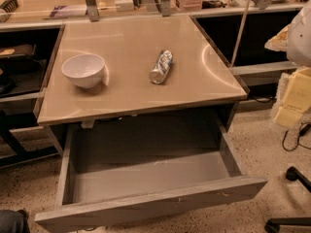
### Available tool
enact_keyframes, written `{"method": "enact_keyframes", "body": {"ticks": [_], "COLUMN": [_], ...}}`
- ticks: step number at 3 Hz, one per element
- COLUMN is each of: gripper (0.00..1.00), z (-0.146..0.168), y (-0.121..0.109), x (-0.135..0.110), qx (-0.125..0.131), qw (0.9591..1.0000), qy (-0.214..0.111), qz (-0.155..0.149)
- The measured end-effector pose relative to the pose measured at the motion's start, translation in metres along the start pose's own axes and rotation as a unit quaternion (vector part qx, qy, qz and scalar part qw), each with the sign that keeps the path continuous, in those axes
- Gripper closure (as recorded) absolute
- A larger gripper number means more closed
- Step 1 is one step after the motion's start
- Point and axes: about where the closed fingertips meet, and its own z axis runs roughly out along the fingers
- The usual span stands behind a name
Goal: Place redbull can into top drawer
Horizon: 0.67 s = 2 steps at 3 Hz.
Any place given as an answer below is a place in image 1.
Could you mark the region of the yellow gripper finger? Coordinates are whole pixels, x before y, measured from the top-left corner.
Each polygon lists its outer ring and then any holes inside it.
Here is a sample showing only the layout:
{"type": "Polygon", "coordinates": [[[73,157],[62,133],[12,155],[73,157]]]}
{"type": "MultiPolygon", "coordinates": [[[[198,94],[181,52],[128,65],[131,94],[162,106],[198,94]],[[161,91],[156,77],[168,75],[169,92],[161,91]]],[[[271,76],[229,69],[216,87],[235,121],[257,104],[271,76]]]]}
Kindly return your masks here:
{"type": "Polygon", "coordinates": [[[311,107],[311,69],[305,67],[285,74],[279,85],[281,97],[273,122],[291,128],[311,107]]]}
{"type": "Polygon", "coordinates": [[[273,51],[286,51],[289,26],[285,26],[275,36],[269,39],[264,47],[273,51]]]}

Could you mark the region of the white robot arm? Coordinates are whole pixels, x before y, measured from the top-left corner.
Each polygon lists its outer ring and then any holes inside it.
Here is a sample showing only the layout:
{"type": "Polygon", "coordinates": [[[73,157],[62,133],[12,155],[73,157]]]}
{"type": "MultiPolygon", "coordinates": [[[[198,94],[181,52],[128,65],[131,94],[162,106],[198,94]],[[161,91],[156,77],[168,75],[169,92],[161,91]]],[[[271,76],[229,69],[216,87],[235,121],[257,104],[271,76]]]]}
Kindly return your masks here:
{"type": "Polygon", "coordinates": [[[279,105],[272,114],[274,123],[293,127],[311,107],[311,1],[264,47],[284,51],[297,66],[288,77],[285,92],[277,99],[279,105]]]}

